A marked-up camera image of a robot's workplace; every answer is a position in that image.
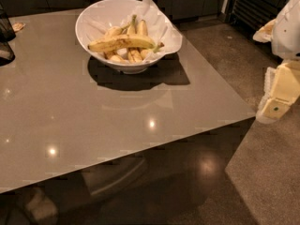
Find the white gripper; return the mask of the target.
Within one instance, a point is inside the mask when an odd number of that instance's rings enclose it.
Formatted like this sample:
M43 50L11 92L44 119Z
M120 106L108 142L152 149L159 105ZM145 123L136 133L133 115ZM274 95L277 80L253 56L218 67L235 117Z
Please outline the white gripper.
M275 20L261 27L252 37L271 42L272 53L284 60L269 67L264 76L264 96L256 113L263 124L278 121L300 97L300 0L289 0Z

